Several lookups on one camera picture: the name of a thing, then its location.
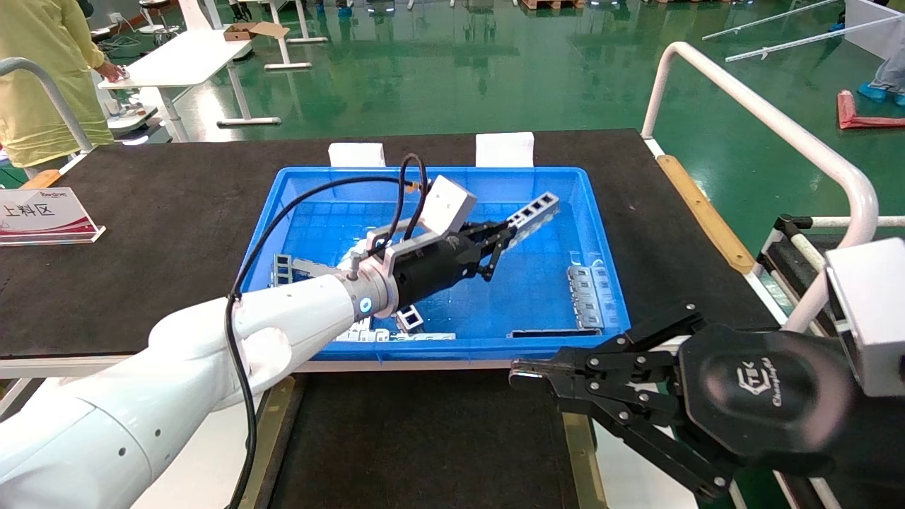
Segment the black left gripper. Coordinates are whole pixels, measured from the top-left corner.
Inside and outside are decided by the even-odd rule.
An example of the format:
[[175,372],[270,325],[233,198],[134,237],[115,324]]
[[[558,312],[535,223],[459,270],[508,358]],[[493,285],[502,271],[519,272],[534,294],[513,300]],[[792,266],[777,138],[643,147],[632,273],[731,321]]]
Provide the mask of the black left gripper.
[[460,234],[447,235],[397,258],[393,269],[397,303],[394,309],[415,304],[456,286],[478,273],[485,281],[494,277],[501,255],[518,234],[510,221],[467,221]]

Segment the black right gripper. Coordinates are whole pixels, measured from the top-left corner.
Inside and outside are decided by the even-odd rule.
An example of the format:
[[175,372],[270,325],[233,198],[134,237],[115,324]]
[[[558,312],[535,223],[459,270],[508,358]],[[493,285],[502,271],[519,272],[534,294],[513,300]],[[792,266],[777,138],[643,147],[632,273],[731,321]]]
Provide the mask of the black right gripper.
[[[675,382],[681,371],[689,421],[728,454],[790,474],[831,473],[843,420],[858,400],[841,347],[802,333],[741,332],[707,323],[693,305],[675,304],[595,347],[566,346],[549,360],[513,361],[508,383],[517,390],[552,390],[561,410],[589,416],[701,498],[727,495],[731,471],[660,430],[679,424],[675,397],[653,391],[571,394],[573,387]],[[662,349],[677,337],[688,338],[679,348],[679,368],[675,353]]]

